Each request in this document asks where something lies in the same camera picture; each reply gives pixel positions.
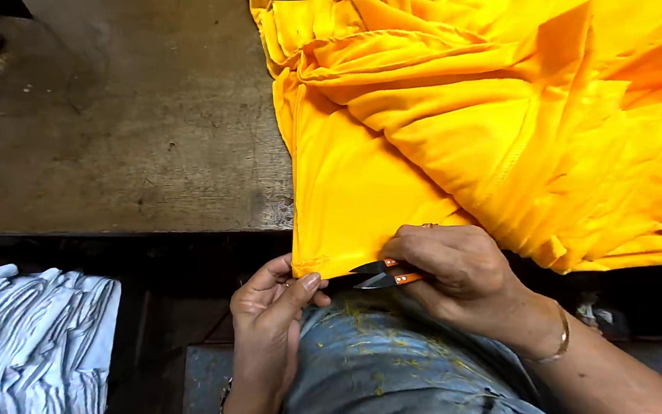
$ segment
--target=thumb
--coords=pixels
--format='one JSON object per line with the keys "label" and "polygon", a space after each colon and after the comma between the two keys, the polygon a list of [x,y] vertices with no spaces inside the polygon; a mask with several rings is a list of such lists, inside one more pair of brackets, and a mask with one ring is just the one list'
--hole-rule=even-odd
{"label": "thumb", "polygon": [[290,326],[295,314],[303,309],[318,287],[321,286],[320,273],[308,273],[286,289],[282,295],[264,312],[272,324],[280,324],[284,329]]}

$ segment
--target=yellow t-shirt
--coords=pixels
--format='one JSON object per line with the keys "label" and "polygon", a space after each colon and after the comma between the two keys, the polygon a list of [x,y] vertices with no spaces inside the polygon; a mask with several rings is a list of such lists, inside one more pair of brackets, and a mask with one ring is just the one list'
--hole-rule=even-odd
{"label": "yellow t-shirt", "polygon": [[662,265],[662,0],[250,0],[293,159],[293,271],[403,224],[559,273]]}

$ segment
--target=bracelet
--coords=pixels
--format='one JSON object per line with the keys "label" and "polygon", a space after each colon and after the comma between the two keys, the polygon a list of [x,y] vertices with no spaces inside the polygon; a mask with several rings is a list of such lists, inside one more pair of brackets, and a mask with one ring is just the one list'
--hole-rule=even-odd
{"label": "bracelet", "polygon": [[221,389],[221,399],[218,403],[218,414],[224,414],[224,404],[226,403],[226,399],[229,398],[229,392],[232,390],[232,380],[234,380],[233,376],[229,378],[226,387]]}
{"label": "bracelet", "polygon": [[558,313],[561,316],[561,323],[564,324],[564,333],[561,334],[561,344],[558,347],[558,351],[551,356],[547,356],[540,360],[531,360],[530,358],[524,358],[528,362],[533,362],[536,364],[547,364],[548,362],[553,362],[559,360],[569,349],[569,341],[571,340],[571,329],[569,328],[569,319],[565,315],[565,310],[563,307],[558,305]]}

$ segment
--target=fingernail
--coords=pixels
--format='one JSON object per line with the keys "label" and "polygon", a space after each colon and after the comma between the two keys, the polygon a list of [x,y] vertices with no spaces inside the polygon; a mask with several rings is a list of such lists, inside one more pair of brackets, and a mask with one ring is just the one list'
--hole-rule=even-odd
{"label": "fingernail", "polygon": [[321,282],[321,274],[318,272],[308,273],[308,275],[303,276],[301,283],[306,290],[311,290],[316,287]]}

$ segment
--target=scissors blade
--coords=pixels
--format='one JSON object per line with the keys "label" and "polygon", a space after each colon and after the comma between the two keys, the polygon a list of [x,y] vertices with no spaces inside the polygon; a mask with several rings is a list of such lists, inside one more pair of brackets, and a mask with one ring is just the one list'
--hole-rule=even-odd
{"label": "scissors blade", "polygon": [[385,272],[381,272],[379,275],[373,276],[362,283],[354,286],[355,289],[377,289],[380,287],[395,286],[395,277],[390,276]]}
{"label": "scissors blade", "polygon": [[351,273],[381,273],[385,271],[387,264],[384,260],[370,261],[364,265],[351,269]]}

